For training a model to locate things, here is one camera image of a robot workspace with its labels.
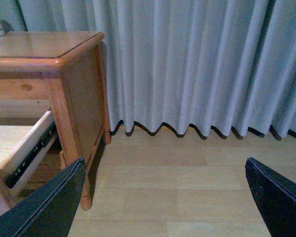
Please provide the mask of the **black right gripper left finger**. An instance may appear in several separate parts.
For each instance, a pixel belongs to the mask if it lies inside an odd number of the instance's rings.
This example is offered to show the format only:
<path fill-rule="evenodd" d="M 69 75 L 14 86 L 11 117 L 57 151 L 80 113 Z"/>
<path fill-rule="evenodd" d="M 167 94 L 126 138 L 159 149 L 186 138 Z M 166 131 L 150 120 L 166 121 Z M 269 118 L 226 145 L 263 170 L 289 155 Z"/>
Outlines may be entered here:
<path fill-rule="evenodd" d="M 0 216 L 0 237 L 66 237 L 85 179 L 78 158 L 46 184 Z"/>

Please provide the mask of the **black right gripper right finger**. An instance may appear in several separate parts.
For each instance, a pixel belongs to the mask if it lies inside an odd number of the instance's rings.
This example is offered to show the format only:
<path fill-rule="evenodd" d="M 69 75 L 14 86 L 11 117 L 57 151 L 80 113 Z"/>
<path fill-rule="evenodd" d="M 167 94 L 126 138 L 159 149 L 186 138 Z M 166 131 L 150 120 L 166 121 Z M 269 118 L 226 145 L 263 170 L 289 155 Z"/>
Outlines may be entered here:
<path fill-rule="evenodd" d="M 256 206 L 272 237 L 296 237 L 296 183 L 248 158 L 245 172 Z"/>

